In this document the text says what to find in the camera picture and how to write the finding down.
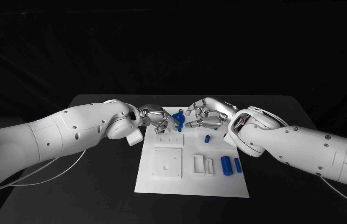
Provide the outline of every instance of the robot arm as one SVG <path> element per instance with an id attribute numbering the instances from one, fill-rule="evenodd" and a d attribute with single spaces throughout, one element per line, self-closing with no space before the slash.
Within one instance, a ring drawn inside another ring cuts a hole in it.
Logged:
<path id="1" fill-rule="evenodd" d="M 190 115 L 194 109 L 198 120 L 187 123 L 187 127 L 217 128 L 221 121 L 226 121 L 229 132 L 224 141 L 237 146 L 247 155 L 260 157 L 268 151 L 284 164 L 347 184 L 346 138 L 288 126 L 281 118 L 265 110 L 256 107 L 237 110 L 236 106 L 211 97 L 195 102 L 185 114 Z M 210 109 L 220 113 L 220 118 L 207 117 Z"/>
<path id="2" fill-rule="evenodd" d="M 101 139 L 127 137 L 130 146 L 143 140 L 139 126 L 153 124 L 164 133 L 177 121 L 158 105 L 139 109 L 120 100 L 71 107 L 46 118 L 0 129 L 0 182 L 45 160 L 94 147 Z"/>

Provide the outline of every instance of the robotic hand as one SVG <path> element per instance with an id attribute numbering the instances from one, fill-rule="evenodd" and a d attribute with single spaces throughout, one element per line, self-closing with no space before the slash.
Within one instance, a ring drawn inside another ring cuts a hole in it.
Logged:
<path id="1" fill-rule="evenodd" d="M 45 160 L 94 147 L 101 139 L 127 138 L 130 146 L 143 140 L 139 126 L 156 126 L 164 133 L 178 122 L 159 105 L 136 108 L 120 100 L 71 107 L 46 118 L 0 129 L 0 182 Z"/>
<path id="2" fill-rule="evenodd" d="M 185 127 L 217 128 L 227 122 L 224 141 L 250 156 L 265 150 L 295 168 L 347 184 L 347 139 L 317 130 L 289 126 L 266 110 L 250 106 L 239 110 L 230 103 L 207 97 L 187 109 L 195 110 L 197 120 Z M 210 112 L 219 116 L 208 117 Z"/>

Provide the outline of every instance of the white platform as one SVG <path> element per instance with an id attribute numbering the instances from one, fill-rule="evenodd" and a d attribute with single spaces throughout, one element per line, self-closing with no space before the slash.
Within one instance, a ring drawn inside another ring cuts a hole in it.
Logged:
<path id="1" fill-rule="evenodd" d="M 178 113 L 179 109 L 185 111 L 187 108 L 164 107 L 171 115 Z M 185 123 L 195 120 L 194 112 L 190 116 L 185 116 Z M 143 143 L 142 160 L 139 164 L 139 173 L 136 181 L 136 191 L 139 193 L 158 193 L 158 194 L 181 194 L 181 195 L 203 195 L 203 196 L 224 196 L 224 197 L 243 197 L 249 198 L 249 191 L 245 181 L 243 173 L 237 173 L 234 158 L 239 158 L 236 148 L 226 146 L 223 142 L 223 135 L 227 133 L 227 125 L 223 125 L 217 131 L 213 129 L 200 128 L 182 128 L 181 132 L 169 129 L 166 134 L 182 134 L 182 147 L 174 147 L 181 150 L 181 177 L 156 177 L 153 175 L 155 169 L 155 148 L 158 148 L 156 141 L 158 136 L 155 134 L 155 127 L 151 125 L 146 128 L 146 136 Z M 210 145 L 198 141 L 204 141 L 203 136 L 210 135 Z M 207 159 L 213 160 L 213 176 L 194 175 L 194 155 L 204 156 L 204 167 L 207 173 Z M 233 175 L 223 175 L 221 157 L 229 156 L 232 159 Z M 172 167 L 171 164 L 161 164 L 166 167 Z"/>

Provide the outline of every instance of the dark table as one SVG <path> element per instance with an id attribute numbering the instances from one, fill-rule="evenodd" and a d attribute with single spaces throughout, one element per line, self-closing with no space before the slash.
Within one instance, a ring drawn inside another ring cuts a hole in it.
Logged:
<path id="1" fill-rule="evenodd" d="M 71 106 L 120 99 L 140 106 L 187 107 L 198 95 L 78 95 Z M 291 96 L 216 96 L 239 109 L 256 106 L 289 125 L 314 128 Z M 232 223 L 233 221 L 339 221 L 347 201 L 323 180 L 279 163 L 266 152 L 253 158 L 239 151 L 250 199 L 135 193 L 142 145 L 109 140 L 87 150 L 74 168 L 45 184 L 16 187 L 0 209 L 0 223 Z M 75 162 L 80 153 L 61 158 L 20 183 L 45 181 Z M 31 173 L 45 163 L 26 169 Z M 341 192 L 347 186 L 330 181 Z"/>

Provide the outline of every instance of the blue object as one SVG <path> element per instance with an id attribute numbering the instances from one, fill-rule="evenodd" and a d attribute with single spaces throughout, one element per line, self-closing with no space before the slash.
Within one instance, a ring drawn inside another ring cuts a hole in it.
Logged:
<path id="1" fill-rule="evenodd" d="M 240 162 L 239 162 L 239 158 L 234 159 L 234 163 L 236 163 L 236 169 L 237 169 L 237 173 L 242 173 L 242 165 L 240 165 Z"/>
<path id="2" fill-rule="evenodd" d="M 204 142 L 208 143 L 210 142 L 210 136 L 206 136 Z"/>
<path id="3" fill-rule="evenodd" d="M 221 159 L 220 161 L 221 161 L 223 174 L 224 175 L 233 175 L 230 157 L 224 156 L 220 159 Z"/>
<path id="4" fill-rule="evenodd" d="M 185 120 L 185 116 L 184 116 L 184 113 L 182 113 L 182 110 L 179 109 L 178 110 L 179 112 L 172 116 L 172 118 L 179 122 L 179 126 L 175 126 L 175 128 L 178 129 L 178 131 L 181 132 L 181 129 L 182 129 L 182 124 L 184 124 L 184 120 Z"/>

